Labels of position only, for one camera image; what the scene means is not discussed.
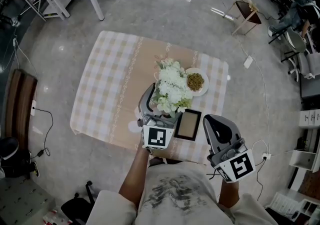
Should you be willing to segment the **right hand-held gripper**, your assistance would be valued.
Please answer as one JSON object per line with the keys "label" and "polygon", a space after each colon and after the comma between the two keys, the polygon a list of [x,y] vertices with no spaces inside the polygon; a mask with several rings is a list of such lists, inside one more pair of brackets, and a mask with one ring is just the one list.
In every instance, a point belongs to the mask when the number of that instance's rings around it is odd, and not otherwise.
{"label": "right hand-held gripper", "polygon": [[211,148],[207,159],[226,183],[235,183],[256,171],[252,150],[246,147],[234,122],[207,114],[202,124]]}

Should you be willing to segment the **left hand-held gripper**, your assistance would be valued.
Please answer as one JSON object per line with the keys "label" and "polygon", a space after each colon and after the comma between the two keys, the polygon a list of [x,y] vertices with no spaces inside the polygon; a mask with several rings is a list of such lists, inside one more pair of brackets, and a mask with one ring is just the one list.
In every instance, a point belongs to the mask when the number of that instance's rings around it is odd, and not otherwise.
{"label": "left hand-held gripper", "polygon": [[169,146],[175,131],[175,124],[164,117],[155,116],[150,108],[150,101],[155,91],[156,84],[152,83],[138,103],[138,110],[142,118],[137,124],[142,127],[140,140],[141,146],[148,150],[164,150]]}

